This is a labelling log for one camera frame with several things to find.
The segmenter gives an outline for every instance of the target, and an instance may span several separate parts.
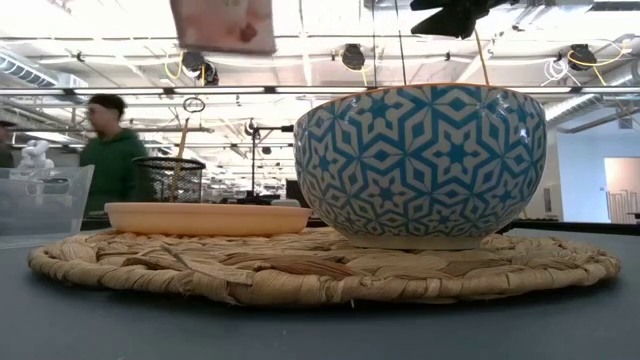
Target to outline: woven placemat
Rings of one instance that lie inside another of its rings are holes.
[[[398,251],[356,248],[325,228],[272,238],[78,235],[34,250],[29,267],[71,284],[232,304],[321,305],[451,303],[588,286],[615,277],[620,262],[553,237],[492,235],[477,250]]]

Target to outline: man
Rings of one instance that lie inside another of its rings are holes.
[[[132,161],[147,152],[132,130],[120,127],[125,108],[117,95],[97,94],[89,100],[87,116],[97,137],[80,154],[80,166],[95,166],[86,213],[102,212],[109,202],[151,200],[151,183],[140,177]]]
[[[13,155],[8,142],[11,140],[11,133],[8,128],[15,126],[14,123],[0,120],[0,168],[13,168]]]

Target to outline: dark hair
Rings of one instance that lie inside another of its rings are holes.
[[[8,128],[8,127],[14,127],[14,126],[16,126],[16,124],[12,123],[11,121],[0,120],[0,127]]]
[[[95,94],[89,99],[89,104],[97,104],[107,109],[116,110],[119,117],[122,117],[124,109],[127,108],[127,104],[120,96],[110,94]]]

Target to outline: clear plastic container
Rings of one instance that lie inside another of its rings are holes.
[[[80,232],[92,177],[92,165],[0,169],[0,239]]]

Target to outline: peach plate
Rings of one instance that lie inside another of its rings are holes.
[[[287,206],[109,203],[111,226],[138,234],[269,236],[299,233],[310,209]]]

